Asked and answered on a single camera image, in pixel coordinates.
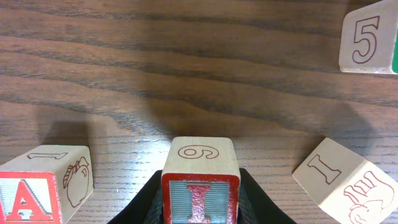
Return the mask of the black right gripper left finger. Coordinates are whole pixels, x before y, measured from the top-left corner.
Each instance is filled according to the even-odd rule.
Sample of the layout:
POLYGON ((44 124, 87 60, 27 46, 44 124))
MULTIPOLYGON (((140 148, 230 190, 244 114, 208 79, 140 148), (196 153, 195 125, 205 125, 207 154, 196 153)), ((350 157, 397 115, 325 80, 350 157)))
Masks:
POLYGON ((157 170, 129 204, 108 224, 142 224, 160 189, 161 170, 157 170))

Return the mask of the red A wooden block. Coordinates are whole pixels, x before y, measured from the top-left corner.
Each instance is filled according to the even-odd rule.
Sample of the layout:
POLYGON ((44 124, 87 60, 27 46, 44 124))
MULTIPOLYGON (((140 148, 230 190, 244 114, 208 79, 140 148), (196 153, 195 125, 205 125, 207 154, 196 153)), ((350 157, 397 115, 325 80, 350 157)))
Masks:
POLYGON ((1 165, 1 223, 67 223, 93 190, 87 146, 38 146, 1 165))

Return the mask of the red I wooden block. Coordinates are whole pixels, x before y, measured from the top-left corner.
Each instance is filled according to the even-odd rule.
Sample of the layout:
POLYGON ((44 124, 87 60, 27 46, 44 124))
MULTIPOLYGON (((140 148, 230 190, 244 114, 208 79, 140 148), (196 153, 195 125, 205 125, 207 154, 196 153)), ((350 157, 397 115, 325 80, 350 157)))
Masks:
POLYGON ((232 140, 174 138, 161 174, 164 222, 235 224, 240 183, 232 140))

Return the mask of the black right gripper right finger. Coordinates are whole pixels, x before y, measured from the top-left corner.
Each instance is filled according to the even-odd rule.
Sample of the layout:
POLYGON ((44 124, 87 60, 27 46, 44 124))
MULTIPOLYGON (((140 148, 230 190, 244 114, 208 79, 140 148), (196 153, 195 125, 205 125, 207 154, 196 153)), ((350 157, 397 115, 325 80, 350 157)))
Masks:
POLYGON ((296 224, 263 191, 250 173, 239 169, 238 224, 296 224))

